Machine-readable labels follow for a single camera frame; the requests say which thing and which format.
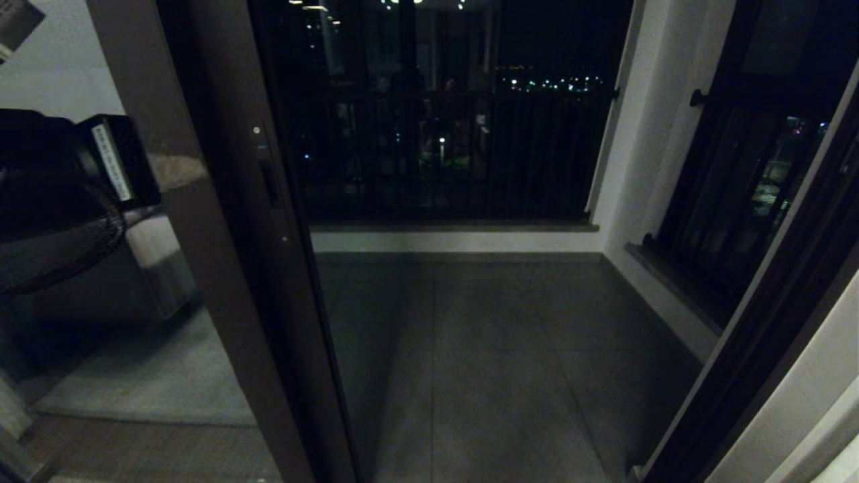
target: wooden floor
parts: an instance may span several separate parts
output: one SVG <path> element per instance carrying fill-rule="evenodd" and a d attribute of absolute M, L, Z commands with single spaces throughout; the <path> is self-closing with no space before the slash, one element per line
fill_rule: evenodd
<path fill-rule="evenodd" d="M 60 474 L 111 483 L 281 481 L 256 428 L 43 416 L 24 443 Z"/>

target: balcony railing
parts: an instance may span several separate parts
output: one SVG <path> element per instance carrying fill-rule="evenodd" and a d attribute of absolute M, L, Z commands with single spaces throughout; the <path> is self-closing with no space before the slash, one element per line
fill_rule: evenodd
<path fill-rule="evenodd" d="M 609 93 L 314 97 L 291 125 L 311 221 L 586 216 Z"/>

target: label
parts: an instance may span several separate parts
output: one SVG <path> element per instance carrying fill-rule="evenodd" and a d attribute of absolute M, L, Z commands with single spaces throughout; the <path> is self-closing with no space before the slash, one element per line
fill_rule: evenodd
<path fill-rule="evenodd" d="M 99 147 L 101 153 L 101 161 L 107 171 L 107 177 L 116 190 L 120 201 L 128 201 L 131 199 L 131 189 L 128 187 L 128 180 L 125 178 L 125 171 L 122 169 L 122 164 L 116 156 L 116 149 L 113 147 L 113 140 L 110 138 L 110 132 L 107 126 L 99 124 L 93 128 L 93 138 L 95 145 Z"/>

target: sticker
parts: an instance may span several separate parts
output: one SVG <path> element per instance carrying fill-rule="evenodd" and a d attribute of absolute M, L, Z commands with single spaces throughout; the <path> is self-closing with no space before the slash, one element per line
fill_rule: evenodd
<path fill-rule="evenodd" d="M 122 165 L 116 156 L 116 149 L 113 147 L 113 140 L 110 138 L 107 126 L 99 124 L 92 131 L 95 145 L 99 147 L 101 161 L 104 164 L 107 177 L 110 178 L 113 189 L 116 190 L 120 201 L 128 201 L 131 199 L 131 189 L 128 187 L 125 171 L 123 171 Z"/>

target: tiled floor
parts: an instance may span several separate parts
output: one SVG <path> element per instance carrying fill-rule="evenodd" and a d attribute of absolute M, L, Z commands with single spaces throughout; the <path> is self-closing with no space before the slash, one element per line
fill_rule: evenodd
<path fill-rule="evenodd" d="M 367 481 L 619 483 L 698 372 L 605 261 L 320 276 Z"/>

